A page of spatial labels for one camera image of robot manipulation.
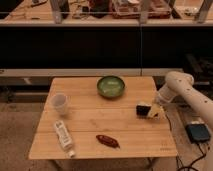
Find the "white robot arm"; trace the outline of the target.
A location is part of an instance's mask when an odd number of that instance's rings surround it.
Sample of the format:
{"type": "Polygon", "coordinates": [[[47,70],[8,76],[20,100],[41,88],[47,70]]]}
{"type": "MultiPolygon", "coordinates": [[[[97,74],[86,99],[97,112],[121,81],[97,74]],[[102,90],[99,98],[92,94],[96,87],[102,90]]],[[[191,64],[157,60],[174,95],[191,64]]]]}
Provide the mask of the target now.
{"type": "Polygon", "coordinates": [[[165,76],[165,84],[157,91],[148,112],[148,118],[153,118],[166,104],[180,95],[191,108],[199,114],[213,133],[213,100],[197,91],[191,74],[171,71],[165,76]]]}

